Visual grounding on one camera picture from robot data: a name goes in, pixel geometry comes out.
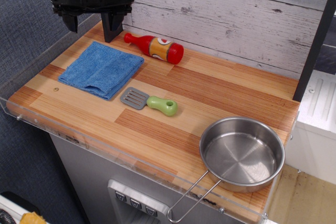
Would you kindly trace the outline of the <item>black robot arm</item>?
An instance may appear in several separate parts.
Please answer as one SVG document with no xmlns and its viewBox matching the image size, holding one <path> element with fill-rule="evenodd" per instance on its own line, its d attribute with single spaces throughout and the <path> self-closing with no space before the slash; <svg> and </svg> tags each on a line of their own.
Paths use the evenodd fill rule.
<svg viewBox="0 0 336 224">
<path fill-rule="evenodd" d="M 132 11 L 134 0 L 50 0 L 55 14 L 62 17 L 67 28 L 78 31 L 78 16 L 100 14 L 103 30 L 107 34 L 118 34 L 122 30 L 124 16 Z"/>
</svg>

